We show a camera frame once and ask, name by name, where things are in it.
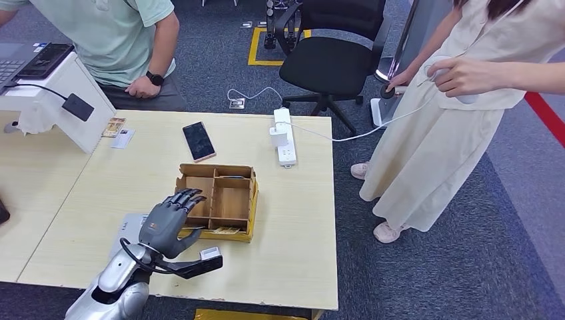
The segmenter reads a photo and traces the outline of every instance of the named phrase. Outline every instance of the white charging cable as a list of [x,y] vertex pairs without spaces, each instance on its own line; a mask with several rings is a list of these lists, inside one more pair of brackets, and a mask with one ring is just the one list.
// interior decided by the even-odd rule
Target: white charging cable
[[269,89],[270,89],[270,90],[273,90],[273,91],[279,96],[279,99],[281,100],[281,102],[283,102],[283,97],[281,96],[281,94],[280,94],[277,90],[275,90],[275,89],[273,89],[273,88],[271,88],[271,87],[266,87],[265,89],[261,90],[259,93],[257,93],[256,95],[254,95],[254,96],[252,96],[252,97],[247,97],[246,95],[244,95],[243,93],[237,91],[236,89],[229,89],[229,90],[228,90],[228,100],[229,100],[229,101],[235,101],[235,99],[233,99],[233,98],[231,98],[231,97],[229,96],[229,94],[230,94],[231,91],[234,91],[235,93],[238,93],[239,95],[241,95],[241,96],[243,96],[243,97],[246,97],[247,99],[250,99],[250,100],[251,100],[251,99],[257,98],[259,95],[261,95],[261,93],[264,93],[265,91],[267,91],[267,90],[269,90]]
[[[279,98],[281,98],[281,101],[283,100],[283,97],[281,96],[281,94],[280,94],[277,90],[273,89],[272,87],[266,87],[266,88],[264,88],[263,90],[261,90],[259,93],[257,93],[256,95],[254,95],[254,96],[252,96],[252,97],[247,97],[246,95],[244,95],[243,93],[237,91],[236,89],[229,89],[229,90],[228,90],[228,94],[227,94],[227,95],[228,95],[228,100],[229,100],[229,101],[234,101],[234,99],[232,99],[232,98],[230,97],[230,95],[229,95],[231,91],[234,91],[234,92],[238,93],[239,95],[242,95],[243,97],[246,97],[247,99],[255,99],[255,98],[257,98],[261,93],[265,92],[265,91],[268,90],[268,89],[273,90],[273,91],[279,96]],[[401,116],[399,116],[399,117],[396,117],[396,118],[394,118],[394,119],[392,119],[392,120],[390,120],[390,121],[387,121],[387,122],[383,123],[382,125],[378,126],[377,128],[375,128],[375,129],[373,129],[373,130],[367,132],[367,133],[363,133],[362,135],[356,135],[355,137],[349,137],[349,138],[345,138],[345,139],[333,139],[333,138],[327,137],[326,135],[323,135],[323,134],[321,134],[321,133],[317,133],[316,131],[312,131],[312,130],[310,130],[310,129],[306,129],[306,128],[303,128],[303,127],[301,127],[301,126],[299,126],[299,125],[295,125],[294,123],[289,123],[289,122],[278,121],[278,122],[275,123],[275,125],[277,125],[277,124],[279,124],[279,123],[285,124],[285,125],[292,125],[293,127],[302,129],[302,130],[304,130],[304,131],[308,131],[309,133],[313,133],[313,134],[315,134],[315,135],[318,135],[318,136],[320,136],[320,137],[322,137],[322,138],[326,138],[326,139],[331,140],[331,141],[333,141],[333,142],[344,142],[344,141],[350,141],[350,140],[355,140],[355,139],[359,139],[359,138],[362,138],[362,137],[366,137],[367,135],[371,135],[371,134],[375,133],[377,130],[379,130],[380,128],[382,128],[382,127],[384,127],[384,126],[386,126],[386,125],[388,125],[388,124],[390,124],[390,123],[393,123],[393,122],[395,122],[396,120],[400,120],[400,119],[402,119],[402,118],[404,118],[404,117],[408,117],[409,115],[412,115],[413,113],[416,113],[417,111],[420,111],[420,109],[422,109],[423,107],[427,106],[428,103],[430,103],[433,99],[434,99],[434,97],[432,96],[428,101],[426,101],[426,103],[424,103],[424,104],[423,104],[421,107],[419,107],[418,109],[416,109],[416,110],[414,110],[414,111],[411,111],[411,112],[409,112],[409,113],[407,113],[407,114],[405,114],[405,115],[401,115]]]
[[320,137],[322,137],[322,138],[326,138],[326,139],[331,140],[331,141],[333,141],[333,142],[344,142],[344,141],[350,141],[350,140],[355,140],[355,139],[359,139],[359,138],[362,138],[362,137],[366,137],[367,135],[371,135],[371,134],[375,133],[377,130],[379,130],[380,128],[384,127],[385,125],[388,125],[389,123],[393,123],[393,122],[395,122],[396,120],[400,120],[400,119],[402,119],[402,118],[404,118],[404,117],[408,117],[409,115],[412,115],[413,113],[416,113],[417,111],[420,111],[420,109],[422,109],[423,107],[425,107],[426,105],[428,105],[428,103],[430,103],[430,102],[432,101],[432,99],[433,99],[433,97],[430,98],[428,101],[426,101],[426,103],[424,103],[424,104],[422,105],[422,107],[419,107],[418,109],[416,109],[416,110],[414,110],[414,111],[411,111],[411,112],[409,112],[409,113],[407,113],[407,114],[405,114],[405,115],[401,115],[400,117],[396,117],[396,118],[394,118],[394,119],[392,119],[392,120],[390,120],[390,121],[387,121],[387,122],[383,123],[382,125],[378,126],[377,128],[375,128],[375,129],[373,129],[373,130],[367,132],[367,133],[363,133],[362,135],[356,135],[355,137],[349,137],[349,138],[345,138],[345,139],[333,139],[333,138],[330,138],[330,137],[328,137],[328,136],[326,136],[326,135],[323,135],[323,134],[321,134],[321,133],[317,133],[316,131],[312,131],[312,130],[310,130],[310,129],[302,128],[302,127],[299,126],[299,125],[295,125],[294,123],[289,123],[289,122],[276,122],[275,125],[276,125],[277,123],[284,123],[284,124],[287,124],[287,125],[292,125],[293,127],[297,127],[297,128],[302,129],[302,130],[304,130],[304,131],[308,131],[309,133],[313,133],[313,134],[315,134],[315,135],[318,135],[318,136],[320,136]]

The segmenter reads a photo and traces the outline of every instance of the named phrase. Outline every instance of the power strip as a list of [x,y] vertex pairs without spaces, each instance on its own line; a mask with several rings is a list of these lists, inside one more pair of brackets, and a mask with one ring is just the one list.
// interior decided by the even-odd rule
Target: power strip
[[[287,108],[275,110],[275,123],[290,123],[290,111]],[[286,168],[296,165],[296,149],[294,148],[294,136],[292,135],[292,126],[286,123],[277,123],[275,125],[277,132],[286,132],[288,143],[277,147],[279,152],[279,163]]]

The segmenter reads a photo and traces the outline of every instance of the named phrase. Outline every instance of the laptop keyboard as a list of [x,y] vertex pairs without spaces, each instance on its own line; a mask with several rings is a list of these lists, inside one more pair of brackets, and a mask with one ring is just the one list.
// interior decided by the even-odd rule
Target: laptop keyboard
[[0,82],[13,77],[24,63],[24,60],[0,60]]

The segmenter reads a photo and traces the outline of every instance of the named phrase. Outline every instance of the gray pants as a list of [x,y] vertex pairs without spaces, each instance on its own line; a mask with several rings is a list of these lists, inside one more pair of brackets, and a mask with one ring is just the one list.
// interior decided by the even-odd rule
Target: gray pants
[[188,111],[187,102],[181,95],[178,79],[173,71],[161,86],[161,91],[153,98],[136,98],[124,92],[125,88],[115,85],[98,84],[108,100],[116,109],[147,111]]

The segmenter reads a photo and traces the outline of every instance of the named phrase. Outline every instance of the woman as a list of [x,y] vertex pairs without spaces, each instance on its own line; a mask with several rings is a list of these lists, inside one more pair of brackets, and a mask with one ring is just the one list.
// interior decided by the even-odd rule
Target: woman
[[[373,233],[383,242],[408,228],[428,231],[485,152],[505,109],[525,91],[565,94],[565,63],[547,64],[565,47],[563,0],[455,0],[453,11],[407,70],[410,82],[369,163],[351,167],[364,179],[360,196],[380,200],[386,219]],[[434,56],[424,74],[422,65]],[[435,71],[444,75],[428,80]],[[465,105],[453,98],[480,94]]]

